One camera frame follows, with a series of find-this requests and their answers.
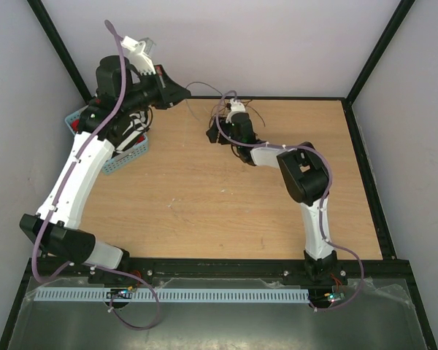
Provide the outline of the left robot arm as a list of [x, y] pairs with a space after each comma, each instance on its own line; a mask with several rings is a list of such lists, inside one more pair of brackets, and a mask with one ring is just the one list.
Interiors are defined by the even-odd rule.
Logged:
[[122, 70], [116, 55], [100, 60], [96, 96], [80, 113], [66, 164], [45, 202], [19, 223], [35, 249], [71, 263], [104, 267], [117, 283], [131, 274], [131, 264], [123, 259], [127, 252], [79, 229], [85, 203], [103, 165], [116, 152], [132, 148], [143, 134], [136, 114], [168, 109], [191, 96], [163, 66], [144, 73], [134, 63], [127, 58]]

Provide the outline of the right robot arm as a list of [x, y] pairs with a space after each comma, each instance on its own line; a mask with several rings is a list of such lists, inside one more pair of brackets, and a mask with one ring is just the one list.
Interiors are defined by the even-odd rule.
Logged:
[[321, 154], [309, 142], [285, 146], [258, 139], [247, 112], [216, 117], [206, 136], [213, 144], [231, 145], [243, 163], [280, 170], [288, 194], [301, 208], [305, 232], [304, 274], [314, 284], [327, 279], [337, 264], [337, 253], [331, 242], [328, 219], [332, 175]]

